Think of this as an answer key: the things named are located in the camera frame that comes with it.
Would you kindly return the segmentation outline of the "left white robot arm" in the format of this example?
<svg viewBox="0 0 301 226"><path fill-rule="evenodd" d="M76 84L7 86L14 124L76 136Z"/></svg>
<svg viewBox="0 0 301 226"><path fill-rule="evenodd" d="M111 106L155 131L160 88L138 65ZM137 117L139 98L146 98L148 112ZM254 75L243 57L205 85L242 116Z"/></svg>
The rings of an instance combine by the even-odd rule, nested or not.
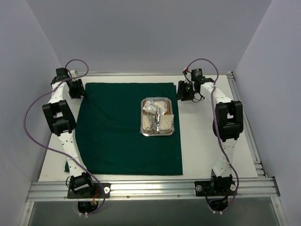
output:
<svg viewBox="0 0 301 226"><path fill-rule="evenodd" d="M67 103L67 96L80 99L86 95L81 79L73 80L66 68L57 68L56 76L51 82L53 93L50 101L42 106L50 131L55 134L66 154L70 179L67 197L70 199L89 198L95 193L95 185L91 176L84 170L80 153L75 141L76 120Z"/></svg>

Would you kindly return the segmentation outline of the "silver instrument tray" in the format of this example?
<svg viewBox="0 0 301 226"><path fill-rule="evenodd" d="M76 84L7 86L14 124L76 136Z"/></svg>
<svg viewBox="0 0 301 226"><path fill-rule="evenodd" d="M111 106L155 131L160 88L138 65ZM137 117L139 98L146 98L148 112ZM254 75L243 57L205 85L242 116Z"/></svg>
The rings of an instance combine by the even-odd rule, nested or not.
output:
<svg viewBox="0 0 301 226"><path fill-rule="evenodd" d="M146 137L174 133L172 102L167 97L148 97L141 101L140 133Z"/></svg>

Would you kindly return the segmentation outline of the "green surgical cloth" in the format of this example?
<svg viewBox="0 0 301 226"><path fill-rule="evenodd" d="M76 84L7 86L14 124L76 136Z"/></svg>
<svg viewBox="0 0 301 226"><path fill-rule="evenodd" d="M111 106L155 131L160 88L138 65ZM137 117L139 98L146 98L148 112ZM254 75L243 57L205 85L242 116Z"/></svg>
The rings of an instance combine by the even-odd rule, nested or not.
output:
<svg viewBox="0 0 301 226"><path fill-rule="evenodd" d="M183 174L179 110L172 83L98 83L85 85L75 140L81 159L93 174L178 176ZM140 133L141 102L171 100L174 133Z"/></svg>

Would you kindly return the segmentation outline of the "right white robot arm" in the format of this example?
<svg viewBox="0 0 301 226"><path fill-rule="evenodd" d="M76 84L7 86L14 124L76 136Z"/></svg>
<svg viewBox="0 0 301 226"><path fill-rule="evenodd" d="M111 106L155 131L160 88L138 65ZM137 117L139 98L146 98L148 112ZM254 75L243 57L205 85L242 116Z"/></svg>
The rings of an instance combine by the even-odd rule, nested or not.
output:
<svg viewBox="0 0 301 226"><path fill-rule="evenodd" d="M180 101L207 100L213 111L213 132L217 137L221 154L212 169L209 189L214 194L225 190L224 180L232 183L232 174L238 175L233 169L232 157L236 142L243 132L243 105L234 101L216 87L217 80L207 78L201 69L184 69L184 81L178 82L177 99Z"/></svg>

